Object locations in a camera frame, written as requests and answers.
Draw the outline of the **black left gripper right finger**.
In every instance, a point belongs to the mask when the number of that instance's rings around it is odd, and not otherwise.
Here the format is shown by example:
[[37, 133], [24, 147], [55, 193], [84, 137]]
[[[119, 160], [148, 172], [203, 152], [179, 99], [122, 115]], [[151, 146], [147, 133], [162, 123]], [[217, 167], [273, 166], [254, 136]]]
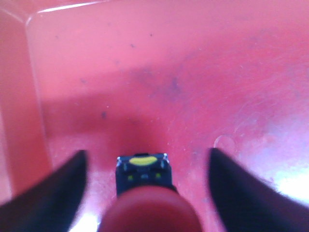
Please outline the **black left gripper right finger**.
[[211, 197], [228, 232], [307, 232], [309, 209], [277, 193], [226, 153], [210, 149]]

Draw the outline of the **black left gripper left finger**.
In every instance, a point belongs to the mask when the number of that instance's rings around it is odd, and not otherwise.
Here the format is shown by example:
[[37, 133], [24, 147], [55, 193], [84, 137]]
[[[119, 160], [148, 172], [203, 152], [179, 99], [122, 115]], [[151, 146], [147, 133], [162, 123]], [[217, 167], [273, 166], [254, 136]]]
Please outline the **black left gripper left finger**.
[[87, 180], [86, 151], [76, 152], [39, 184], [0, 207], [2, 232], [67, 232]]

